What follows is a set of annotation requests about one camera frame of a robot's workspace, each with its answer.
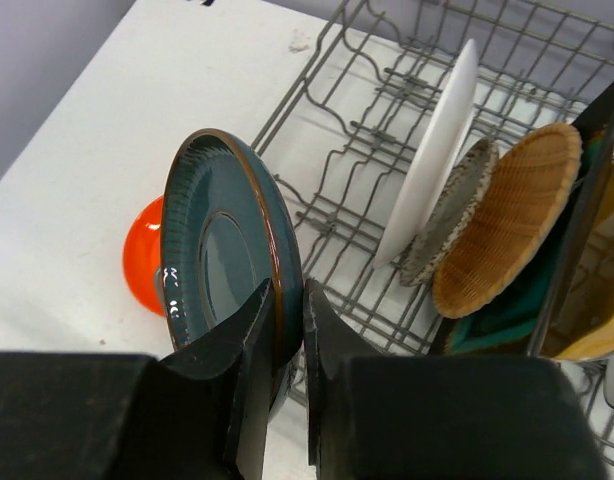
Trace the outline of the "orange round plate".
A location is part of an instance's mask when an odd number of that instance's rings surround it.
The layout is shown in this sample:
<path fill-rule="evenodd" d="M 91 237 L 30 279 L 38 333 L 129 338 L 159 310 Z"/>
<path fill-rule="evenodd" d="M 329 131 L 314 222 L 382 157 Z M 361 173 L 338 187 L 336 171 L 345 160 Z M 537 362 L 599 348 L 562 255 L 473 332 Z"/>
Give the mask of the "orange round plate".
<path fill-rule="evenodd" d="M 132 296 L 161 317 L 164 311 L 157 273 L 161 265 L 162 210 L 160 196 L 141 211 L 128 230 L 122 254 L 123 274 Z"/>

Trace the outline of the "yellow polka dot plate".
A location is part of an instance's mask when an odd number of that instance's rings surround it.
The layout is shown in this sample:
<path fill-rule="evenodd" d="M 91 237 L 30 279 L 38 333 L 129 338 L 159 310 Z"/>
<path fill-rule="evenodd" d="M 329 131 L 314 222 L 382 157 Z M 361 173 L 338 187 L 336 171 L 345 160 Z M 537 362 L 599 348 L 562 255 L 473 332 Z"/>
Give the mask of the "yellow polka dot plate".
<path fill-rule="evenodd" d="M 614 353 L 614 162 L 592 231 L 541 355 L 566 361 Z"/>

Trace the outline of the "dark teal round plate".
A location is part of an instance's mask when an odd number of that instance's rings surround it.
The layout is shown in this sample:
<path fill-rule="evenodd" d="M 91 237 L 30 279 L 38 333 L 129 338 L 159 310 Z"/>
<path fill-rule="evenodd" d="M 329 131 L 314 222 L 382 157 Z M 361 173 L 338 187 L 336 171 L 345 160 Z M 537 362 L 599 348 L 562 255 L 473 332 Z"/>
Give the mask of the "dark teal round plate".
<path fill-rule="evenodd" d="M 162 303 L 176 349 L 209 333 L 270 280 L 278 366 L 270 413 L 276 415 L 297 370 L 303 273 L 276 180 L 235 135 L 201 129 L 177 151 L 163 196 L 160 269 Z"/>

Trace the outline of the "green square glazed plate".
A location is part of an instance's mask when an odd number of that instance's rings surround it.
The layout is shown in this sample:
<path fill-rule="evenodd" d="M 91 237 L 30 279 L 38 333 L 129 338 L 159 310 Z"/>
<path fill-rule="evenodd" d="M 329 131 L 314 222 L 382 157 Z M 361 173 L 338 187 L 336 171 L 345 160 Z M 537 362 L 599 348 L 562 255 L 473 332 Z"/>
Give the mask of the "green square glazed plate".
<path fill-rule="evenodd" d="M 614 81 L 578 115 L 582 172 L 568 204 L 528 267 L 501 295 L 465 320 L 444 319 L 431 355 L 502 353 L 537 356 L 564 305 L 591 232 L 614 154 Z"/>

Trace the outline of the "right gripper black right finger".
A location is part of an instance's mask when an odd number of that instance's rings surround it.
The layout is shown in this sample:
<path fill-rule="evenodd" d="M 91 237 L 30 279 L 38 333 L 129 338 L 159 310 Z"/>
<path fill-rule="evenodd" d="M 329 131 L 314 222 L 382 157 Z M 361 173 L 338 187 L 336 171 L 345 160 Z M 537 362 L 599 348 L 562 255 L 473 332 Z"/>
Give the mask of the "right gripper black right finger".
<path fill-rule="evenodd" d="M 603 479 L 578 397 L 551 361 L 391 356 L 308 280 L 308 458 L 321 479 Z"/>

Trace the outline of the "speckled beige oval plate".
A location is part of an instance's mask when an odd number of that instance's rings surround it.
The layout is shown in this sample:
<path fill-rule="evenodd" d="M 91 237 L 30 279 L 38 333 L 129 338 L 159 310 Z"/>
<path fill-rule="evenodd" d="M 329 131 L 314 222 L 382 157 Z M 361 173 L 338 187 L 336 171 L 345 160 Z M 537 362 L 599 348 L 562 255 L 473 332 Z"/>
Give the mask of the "speckled beige oval plate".
<path fill-rule="evenodd" d="M 483 200 L 498 160 L 496 142 L 482 138 L 453 167 L 428 222 L 406 250 L 401 285 L 414 287 L 431 279 Z"/>

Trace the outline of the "white plate striped rim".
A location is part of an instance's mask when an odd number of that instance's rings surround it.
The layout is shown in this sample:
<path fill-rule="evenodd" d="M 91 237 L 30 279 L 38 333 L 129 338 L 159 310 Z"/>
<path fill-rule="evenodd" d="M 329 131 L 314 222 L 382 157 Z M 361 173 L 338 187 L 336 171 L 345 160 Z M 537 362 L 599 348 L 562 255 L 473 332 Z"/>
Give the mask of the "white plate striped rim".
<path fill-rule="evenodd" d="M 373 266 L 400 254 L 431 217 L 475 114 L 478 47 L 468 40 L 433 111 L 377 247 Z"/>

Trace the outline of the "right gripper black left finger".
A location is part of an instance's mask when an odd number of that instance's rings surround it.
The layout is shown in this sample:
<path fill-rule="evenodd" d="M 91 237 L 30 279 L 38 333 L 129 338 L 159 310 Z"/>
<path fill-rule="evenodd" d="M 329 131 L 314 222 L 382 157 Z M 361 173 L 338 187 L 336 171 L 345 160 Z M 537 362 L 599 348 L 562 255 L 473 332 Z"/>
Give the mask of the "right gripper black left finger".
<path fill-rule="evenodd" d="M 0 352 L 0 479 L 258 479 L 275 294 L 163 358 Z"/>

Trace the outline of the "woven bamboo round plate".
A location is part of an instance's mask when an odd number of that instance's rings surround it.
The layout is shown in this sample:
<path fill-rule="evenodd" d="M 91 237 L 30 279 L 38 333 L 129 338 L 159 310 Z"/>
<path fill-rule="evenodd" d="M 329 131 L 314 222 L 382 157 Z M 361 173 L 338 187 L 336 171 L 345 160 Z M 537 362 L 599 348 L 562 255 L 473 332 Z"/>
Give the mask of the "woven bamboo round plate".
<path fill-rule="evenodd" d="M 533 259 L 578 177 L 578 130 L 553 123 L 523 137 L 496 165 L 483 200 L 433 278 L 437 311 L 472 314 L 504 291 Z"/>

